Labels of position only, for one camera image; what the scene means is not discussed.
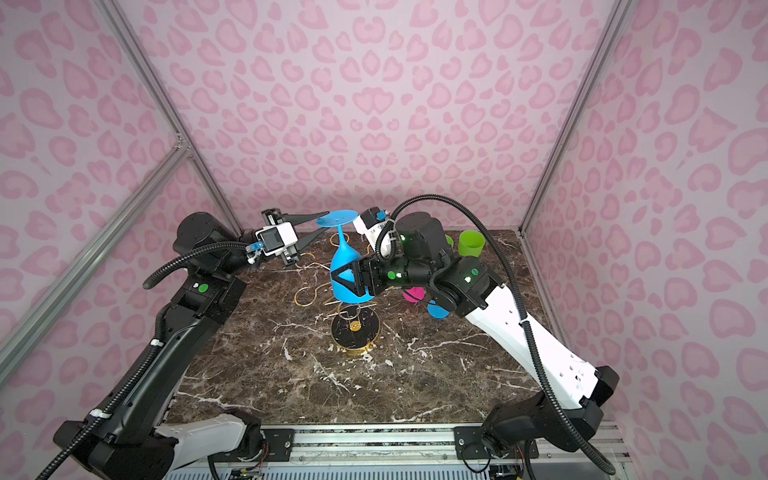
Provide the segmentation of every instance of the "pink heart pattern wallpaper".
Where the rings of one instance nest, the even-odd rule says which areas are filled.
[[[640,2],[529,239],[641,478],[768,476],[768,3]]]
[[[218,215],[183,164],[0,391],[0,477],[34,478],[59,450],[52,441],[59,425],[82,419],[139,356],[184,272],[152,290],[141,282],[175,258],[176,228],[196,211]],[[53,478],[96,477],[69,459]]]
[[[511,228],[613,2],[121,4],[243,224],[429,192]]]
[[[0,344],[174,143],[88,0],[0,5]]]

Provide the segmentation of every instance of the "brown marble tabletop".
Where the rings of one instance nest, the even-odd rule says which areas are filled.
[[[458,247],[458,232],[447,232]],[[549,328],[533,279],[512,231],[495,231],[508,255],[528,311]],[[366,253],[356,233],[349,244]],[[329,265],[336,247],[324,236],[307,251]],[[312,261],[305,256],[303,265]],[[486,245],[480,259],[503,277]],[[372,308],[381,332],[364,355],[334,344],[335,305],[329,281],[319,266],[298,270],[273,260],[240,277],[248,286],[240,305],[190,364],[167,421],[192,422],[222,409],[240,407],[265,424],[481,422],[508,399],[525,399],[536,382],[493,339],[456,315],[435,319],[424,303],[409,303],[401,290],[377,296]]]

